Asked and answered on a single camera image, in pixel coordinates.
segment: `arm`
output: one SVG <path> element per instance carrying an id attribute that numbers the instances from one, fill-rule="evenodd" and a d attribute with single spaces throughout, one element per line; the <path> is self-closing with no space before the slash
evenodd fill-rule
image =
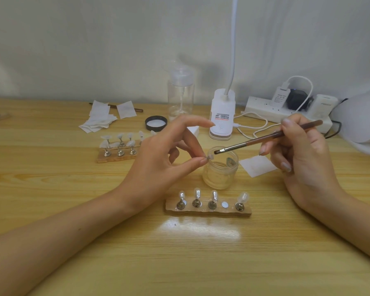
<path id="1" fill-rule="evenodd" d="M 214 124 L 199 116 L 178 117 L 158 135 L 143 141 L 117 188 L 0 236 L 0 296 L 25 295 L 99 235 L 161 199 L 178 179 L 205 165 L 206 155 L 187 129 L 196 125 Z M 175 166 L 178 148 L 192 158 Z"/>
<path id="2" fill-rule="evenodd" d="M 370 256 L 370 205 L 340 187 L 325 138 L 294 114 L 281 123 L 285 137 L 262 144 L 260 154 L 284 171 L 284 182 L 300 208 Z"/>

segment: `person's right arm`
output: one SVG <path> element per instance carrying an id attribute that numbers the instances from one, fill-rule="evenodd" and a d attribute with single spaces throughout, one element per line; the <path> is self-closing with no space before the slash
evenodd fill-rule
<path id="1" fill-rule="evenodd" d="M 329 148 L 301 114 L 282 121 L 285 137 L 262 144 L 260 154 L 284 171 L 284 182 L 300 208 L 370 256 L 370 205 L 347 194 L 337 181 Z"/>

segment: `brown pen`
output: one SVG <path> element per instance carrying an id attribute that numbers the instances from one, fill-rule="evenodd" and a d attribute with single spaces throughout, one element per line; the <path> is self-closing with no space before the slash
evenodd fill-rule
<path id="1" fill-rule="evenodd" d="M 303 125 L 300 125 L 300 126 L 304 130 L 306 130 L 306 129 L 311 129 L 311 128 L 317 127 L 317 126 L 319 126 L 323 123 L 324 122 L 322 120 L 318 119 L 316 121 L 312 121 L 312 122 L 309 122 L 309 123 L 306 123 L 306 124 L 303 124 Z M 246 147 L 246 146 L 249 146 L 249 145 L 266 142 L 268 140 L 272 140 L 272 139 L 275 139 L 275 138 L 280 138 L 280 137 L 283 137 L 283 136 L 285 136 L 284 132 L 283 131 L 278 131 L 278 132 L 268 134 L 268 135 L 265 135 L 265 136 L 262 136 L 262 137 L 259 137 L 259 138 L 248 140 L 248 141 L 243 142 L 243 143 L 232 145 L 232 146 L 229 146 L 227 148 L 218 149 L 218 150 L 214 151 L 214 154 L 217 155 L 217 154 L 226 153 L 227 151 L 231 151 L 233 149 L 243 148 L 243 147 Z"/>
<path id="2" fill-rule="evenodd" d="M 113 105 L 113 104 L 109 104 L 109 106 L 110 106 L 111 108 L 116 108 L 116 105 Z M 135 108 L 134 110 L 135 110 L 136 112 L 144 112 L 144 110 L 143 110 L 143 109 Z"/>

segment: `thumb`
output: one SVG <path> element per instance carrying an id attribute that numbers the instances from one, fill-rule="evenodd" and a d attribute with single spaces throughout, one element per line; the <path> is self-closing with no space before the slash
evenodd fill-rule
<path id="1" fill-rule="evenodd" d="M 295 155 L 307 157 L 312 151 L 312 146 L 303 128 L 289 118 L 284 118 L 281 125 L 285 136 L 293 146 Z"/>
<path id="2" fill-rule="evenodd" d="M 182 163 L 181 165 L 174 166 L 172 168 L 172 175 L 175 180 L 181 179 L 187 176 L 191 172 L 195 171 L 197 168 L 207 164 L 208 160 L 205 157 L 196 157 L 189 159 L 188 161 Z"/>

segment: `forearm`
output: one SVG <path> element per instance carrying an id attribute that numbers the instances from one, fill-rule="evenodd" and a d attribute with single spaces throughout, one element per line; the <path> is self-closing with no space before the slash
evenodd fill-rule
<path id="1" fill-rule="evenodd" d="M 135 214 L 118 190 L 0 236 L 0 295 L 24 295 L 99 235 Z"/>
<path id="2" fill-rule="evenodd" d="M 370 205 L 338 189 L 309 212 L 370 256 Z"/>

